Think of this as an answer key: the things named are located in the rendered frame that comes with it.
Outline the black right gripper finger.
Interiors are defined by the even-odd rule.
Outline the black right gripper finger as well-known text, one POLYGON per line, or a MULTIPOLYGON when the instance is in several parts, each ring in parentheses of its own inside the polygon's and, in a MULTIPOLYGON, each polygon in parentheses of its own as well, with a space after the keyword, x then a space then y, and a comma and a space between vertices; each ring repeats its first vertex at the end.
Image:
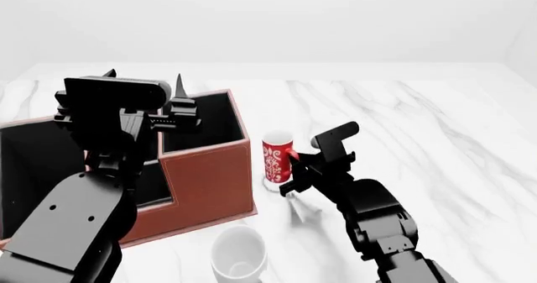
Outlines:
POLYGON ((289 159, 289 173, 294 174, 296 171, 302 169, 303 164, 300 161, 300 154, 297 152, 288 152, 289 159))
POLYGON ((312 184, 305 180, 293 179, 292 181, 287 181, 281 186, 279 186, 279 194, 282 197, 286 197, 291 194, 293 191, 301 193, 310 189, 312 184))

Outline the red patterned mug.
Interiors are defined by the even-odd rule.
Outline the red patterned mug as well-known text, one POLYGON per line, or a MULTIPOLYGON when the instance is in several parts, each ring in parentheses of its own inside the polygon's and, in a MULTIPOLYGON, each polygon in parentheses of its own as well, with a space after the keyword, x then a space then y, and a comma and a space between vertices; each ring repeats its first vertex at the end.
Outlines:
POLYGON ((283 184, 291 177, 290 158, 299 159, 293 148, 293 136, 288 131, 270 131, 263 136, 263 161, 265 178, 276 184, 283 184))

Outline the brown leather caddy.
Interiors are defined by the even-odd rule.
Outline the brown leather caddy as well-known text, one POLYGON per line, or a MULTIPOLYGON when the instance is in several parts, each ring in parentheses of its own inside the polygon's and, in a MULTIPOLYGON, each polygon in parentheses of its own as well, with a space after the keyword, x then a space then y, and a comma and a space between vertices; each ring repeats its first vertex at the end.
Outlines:
MULTIPOLYGON (((250 138, 232 92, 193 96, 197 134, 156 134, 137 181, 138 217, 122 247, 249 217, 250 138)), ((0 249, 67 176, 83 171, 83 153, 52 117, 0 125, 0 249)))

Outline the white mug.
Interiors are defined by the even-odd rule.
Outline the white mug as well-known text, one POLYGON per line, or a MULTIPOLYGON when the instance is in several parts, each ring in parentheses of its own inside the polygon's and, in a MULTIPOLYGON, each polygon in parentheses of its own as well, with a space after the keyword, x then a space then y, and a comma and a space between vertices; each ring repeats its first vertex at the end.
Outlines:
POLYGON ((210 262, 217 283, 268 283, 266 244, 246 225, 227 228, 216 237, 210 262))

